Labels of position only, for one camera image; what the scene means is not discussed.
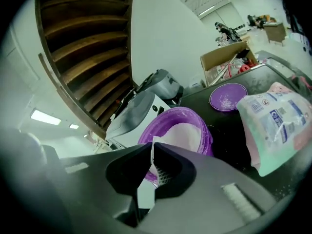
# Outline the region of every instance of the white powder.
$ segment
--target white powder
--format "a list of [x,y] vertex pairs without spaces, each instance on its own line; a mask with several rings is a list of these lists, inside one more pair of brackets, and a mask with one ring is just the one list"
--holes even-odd
[[[201,130],[189,123],[174,125],[163,137],[154,136],[153,143],[160,142],[197,152],[201,139]],[[156,167],[151,166],[150,172],[157,175]]]

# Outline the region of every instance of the black table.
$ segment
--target black table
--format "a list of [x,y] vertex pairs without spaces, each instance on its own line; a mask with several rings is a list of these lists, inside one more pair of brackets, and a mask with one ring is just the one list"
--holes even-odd
[[245,132],[239,112],[222,113],[214,110],[209,104],[210,94],[223,84],[239,83],[245,86],[249,95],[253,95],[268,91],[275,81],[297,92],[297,88],[286,80],[281,73],[265,64],[187,95],[182,98],[180,106],[191,108],[205,121],[214,139],[213,153],[216,158],[227,162],[257,181],[277,200],[280,200],[293,192],[303,178],[312,160],[311,150],[309,148],[301,150],[274,172],[265,177],[260,177],[257,170],[251,166],[251,158],[246,146]]

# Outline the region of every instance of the white floor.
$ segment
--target white floor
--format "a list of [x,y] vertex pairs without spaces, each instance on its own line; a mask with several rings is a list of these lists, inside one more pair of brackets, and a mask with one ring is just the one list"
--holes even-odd
[[[269,43],[266,32],[260,29],[251,30],[248,35],[251,37],[249,46],[253,53],[260,50],[267,51],[288,61],[292,66],[300,69],[312,79],[312,57],[309,55],[308,49],[306,52],[303,50],[304,45],[302,43],[292,39],[285,39],[283,46],[280,42],[271,41]],[[286,77],[290,76],[288,70],[280,72]]]

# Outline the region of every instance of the plastic bag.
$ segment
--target plastic bag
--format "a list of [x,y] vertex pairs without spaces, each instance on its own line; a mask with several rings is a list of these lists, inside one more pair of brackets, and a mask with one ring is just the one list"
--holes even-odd
[[236,107],[251,165],[260,176],[280,167],[312,137],[312,105],[278,82],[266,93],[245,96]]

